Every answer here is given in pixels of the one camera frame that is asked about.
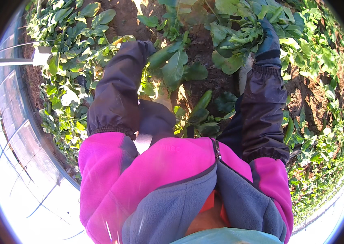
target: plant stem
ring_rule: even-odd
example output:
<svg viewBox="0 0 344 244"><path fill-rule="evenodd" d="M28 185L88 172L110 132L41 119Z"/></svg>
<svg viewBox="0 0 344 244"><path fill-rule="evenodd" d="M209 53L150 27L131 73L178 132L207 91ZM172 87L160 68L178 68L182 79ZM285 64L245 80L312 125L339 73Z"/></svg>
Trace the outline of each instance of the plant stem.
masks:
<svg viewBox="0 0 344 244"><path fill-rule="evenodd" d="M106 34L105 34L104 32L103 32L103 36L104 36L104 38L106 38L107 44L110 45L110 43L108 42L108 39L107 39L107 37L106 37Z"/></svg>
<svg viewBox="0 0 344 244"><path fill-rule="evenodd" d="M215 15L215 17L217 17L217 20L219 23L221 23L220 19L218 18L218 15L215 14L214 10L210 7L209 3L207 2L207 0L204 0L204 2L206 3L206 5L209 7L209 9L211 10L211 12Z"/></svg>
<svg viewBox="0 0 344 244"><path fill-rule="evenodd" d="M84 120L84 119L86 119L87 118L87 115L86 116L84 116L84 117L82 117L81 119L79 119L79 120L76 120L76 121L81 121L81 120Z"/></svg>

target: metal pipe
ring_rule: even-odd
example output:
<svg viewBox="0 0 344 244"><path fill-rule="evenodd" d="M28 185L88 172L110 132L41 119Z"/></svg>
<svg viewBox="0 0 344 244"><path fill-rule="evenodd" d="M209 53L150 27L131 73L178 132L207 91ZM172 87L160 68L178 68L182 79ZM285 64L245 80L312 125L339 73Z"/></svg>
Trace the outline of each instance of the metal pipe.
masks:
<svg viewBox="0 0 344 244"><path fill-rule="evenodd" d="M0 66L33 64L33 59L0 59Z"/></svg>
<svg viewBox="0 0 344 244"><path fill-rule="evenodd" d="M24 45L27 45L27 44L34 44L34 43L40 43L40 42L46 42L46 41L55 41L55 40L26 42L26 43L18 44L18 45L15 45L15 46L9 46L7 48L3 48L3 49L0 50L0 52L8 50L8 49L11 49L11 48L15 48L15 47L18 47L18 46L24 46Z"/></svg>

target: gray fleece panel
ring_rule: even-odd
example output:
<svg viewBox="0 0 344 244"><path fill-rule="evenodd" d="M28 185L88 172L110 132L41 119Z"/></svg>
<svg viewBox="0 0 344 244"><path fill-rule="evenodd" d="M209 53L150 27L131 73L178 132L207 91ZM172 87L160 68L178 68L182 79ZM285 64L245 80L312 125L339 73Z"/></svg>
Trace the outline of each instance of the gray fleece panel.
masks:
<svg viewBox="0 0 344 244"><path fill-rule="evenodd" d="M223 163L218 163L217 176L231 227L266 232L284 241L286 224L271 198Z"/></svg>
<svg viewBox="0 0 344 244"><path fill-rule="evenodd" d="M161 244L182 238L216 184L232 228L258 230L284 241L286 224L272 200L218 162L202 177L148 194L125 221L123 243Z"/></svg>
<svg viewBox="0 0 344 244"><path fill-rule="evenodd" d="M217 182L210 173L148 194L122 228L125 244L171 243L184 237Z"/></svg>

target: black glove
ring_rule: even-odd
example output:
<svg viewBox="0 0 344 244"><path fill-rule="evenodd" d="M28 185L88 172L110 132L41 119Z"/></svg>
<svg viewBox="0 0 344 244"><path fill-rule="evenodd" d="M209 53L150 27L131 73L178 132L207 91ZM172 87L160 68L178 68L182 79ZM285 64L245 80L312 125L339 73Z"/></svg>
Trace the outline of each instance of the black glove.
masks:
<svg viewBox="0 0 344 244"><path fill-rule="evenodd" d="M259 49L255 54L256 65L263 67L279 67L281 65L281 46L279 45L279 37L275 33L272 25L266 18L259 20L263 28L264 40L259 45Z"/></svg>

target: greenhouse wall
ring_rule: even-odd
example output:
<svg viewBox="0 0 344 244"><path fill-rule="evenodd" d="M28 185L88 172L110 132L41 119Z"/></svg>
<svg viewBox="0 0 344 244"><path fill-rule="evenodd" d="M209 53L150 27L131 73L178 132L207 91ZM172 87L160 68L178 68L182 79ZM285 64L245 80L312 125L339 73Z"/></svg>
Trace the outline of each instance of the greenhouse wall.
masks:
<svg viewBox="0 0 344 244"><path fill-rule="evenodd" d="M0 50L17 44L20 13ZM18 58L12 48L0 58ZM43 139L19 66L0 67L0 208L23 243L92 243L79 220L79 185Z"/></svg>

